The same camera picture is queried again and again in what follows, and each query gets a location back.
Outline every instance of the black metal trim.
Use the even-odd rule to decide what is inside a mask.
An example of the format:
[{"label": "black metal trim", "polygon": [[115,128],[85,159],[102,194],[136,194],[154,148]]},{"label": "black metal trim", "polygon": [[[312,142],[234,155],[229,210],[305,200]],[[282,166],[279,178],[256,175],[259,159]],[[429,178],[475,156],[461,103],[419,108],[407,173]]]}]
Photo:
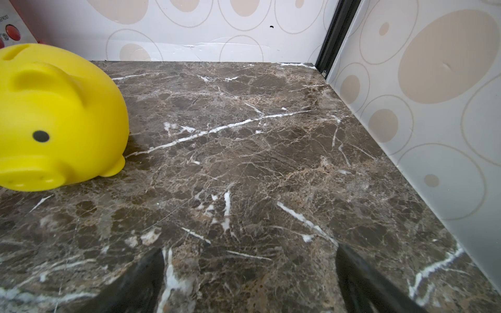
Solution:
[{"label": "black metal trim", "polygon": [[331,25],[320,49],[319,57],[315,63],[315,67],[324,77],[327,77],[332,68],[359,5],[360,0],[339,0],[338,2]]}]

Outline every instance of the marble countertop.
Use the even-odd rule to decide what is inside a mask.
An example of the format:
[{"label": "marble countertop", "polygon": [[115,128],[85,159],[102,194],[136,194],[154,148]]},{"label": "marble countertop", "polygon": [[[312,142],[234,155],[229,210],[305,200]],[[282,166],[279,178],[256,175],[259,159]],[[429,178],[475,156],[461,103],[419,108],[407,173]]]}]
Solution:
[{"label": "marble countertop", "polygon": [[344,312],[340,242],[429,312],[501,310],[316,70],[96,64],[127,103],[125,168],[45,192],[0,189],[1,311],[71,312],[162,247],[173,274],[159,312]]}]

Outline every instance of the black dot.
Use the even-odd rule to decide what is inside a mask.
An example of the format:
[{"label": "black dot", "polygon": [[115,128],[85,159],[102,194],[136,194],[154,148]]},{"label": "black dot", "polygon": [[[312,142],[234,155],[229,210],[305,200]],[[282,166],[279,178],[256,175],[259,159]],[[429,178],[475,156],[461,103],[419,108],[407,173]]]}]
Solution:
[{"label": "black dot", "polygon": [[49,134],[47,134],[43,130],[37,130],[33,133],[33,139],[38,142],[47,142],[49,141]]}]

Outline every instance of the yellow piggy bank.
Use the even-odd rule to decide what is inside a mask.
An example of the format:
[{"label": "yellow piggy bank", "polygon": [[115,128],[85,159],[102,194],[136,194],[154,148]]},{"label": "yellow piggy bank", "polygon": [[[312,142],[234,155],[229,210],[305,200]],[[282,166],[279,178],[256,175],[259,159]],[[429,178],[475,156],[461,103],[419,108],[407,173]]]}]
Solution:
[{"label": "yellow piggy bank", "polygon": [[127,108],[115,83],[56,47],[0,49],[0,186],[41,191],[122,170]]}]

